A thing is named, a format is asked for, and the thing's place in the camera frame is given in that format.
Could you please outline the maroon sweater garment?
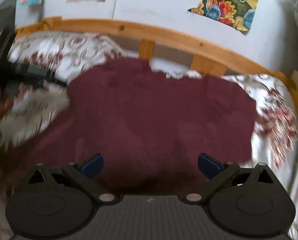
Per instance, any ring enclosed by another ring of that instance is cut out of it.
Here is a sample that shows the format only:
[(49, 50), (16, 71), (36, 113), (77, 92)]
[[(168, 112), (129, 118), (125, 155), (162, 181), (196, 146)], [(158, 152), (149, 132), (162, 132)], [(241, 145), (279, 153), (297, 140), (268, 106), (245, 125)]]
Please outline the maroon sweater garment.
[(95, 66), (67, 88), (69, 106), (41, 134), (0, 162), (16, 186), (37, 163), (58, 167), (104, 158), (95, 178), (124, 194), (180, 193), (201, 185), (202, 153), (226, 162), (252, 157), (255, 101), (237, 84), (214, 76), (167, 78), (140, 59)]

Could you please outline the white floral satin bedspread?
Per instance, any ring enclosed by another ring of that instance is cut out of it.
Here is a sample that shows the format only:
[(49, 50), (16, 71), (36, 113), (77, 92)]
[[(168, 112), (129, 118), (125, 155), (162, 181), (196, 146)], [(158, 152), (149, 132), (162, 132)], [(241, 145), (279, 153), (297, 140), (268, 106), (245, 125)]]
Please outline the white floral satin bedspread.
[[(120, 58), (131, 57), (109, 37), (97, 33), (37, 32), (18, 39), (10, 52), (12, 61), (55, 70), (69, 84), (91, 68)], [(177, 80), (204, 77), (194, 70), (150, 69)], [(256, 103), (252, 157), (240, 165), (250, 168), (264, 162), (272, 169), (295, 203), (296, 217), (289, 234), (298, 239), (298, 118), (291, 96), (281, 81), (266, 74), (219, 78), (237, 83)], [(0, 119), (0, 162), (12, 149), (46, 130), (69, 103), (67, 88), (21, 86), (13, 108)], [(0, 165), (0, 205), (16, 187), (6, 185), (2, 176)]]

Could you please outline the wooden bed frame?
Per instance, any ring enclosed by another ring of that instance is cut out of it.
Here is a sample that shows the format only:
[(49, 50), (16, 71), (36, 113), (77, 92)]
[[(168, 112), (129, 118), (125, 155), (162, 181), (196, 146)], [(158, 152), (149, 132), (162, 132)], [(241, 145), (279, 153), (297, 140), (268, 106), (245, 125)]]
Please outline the wooden bed frame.
[(194, 55), (191, 70), (202, 74), (220, 76), (232, 69), (240, 74), (268, 74), (281, 80), (287, 87), (298, 114), (298, 81), (280, 71), (272, 72), (254, 61), (209, 41), (171, 29), (135, 22), (116, 20), (70, 19), (61, 17), (44, 18), (38, 23), (17, 28), (17, 37), (37, 31), (81, 31), (123, 36), (141, 40), (139, 57), (152, 59), (154, 47), (161, 44)]

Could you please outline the colourful floral wall poster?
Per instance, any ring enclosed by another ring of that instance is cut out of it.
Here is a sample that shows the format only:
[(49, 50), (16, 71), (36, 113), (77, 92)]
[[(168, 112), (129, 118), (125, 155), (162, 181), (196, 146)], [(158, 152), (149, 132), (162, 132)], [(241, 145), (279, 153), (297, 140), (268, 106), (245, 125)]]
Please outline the colourful floral wall poster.
[(242, 33), (250, 31), (258, 0), (200, 0), (188, 12), (208, 17)]

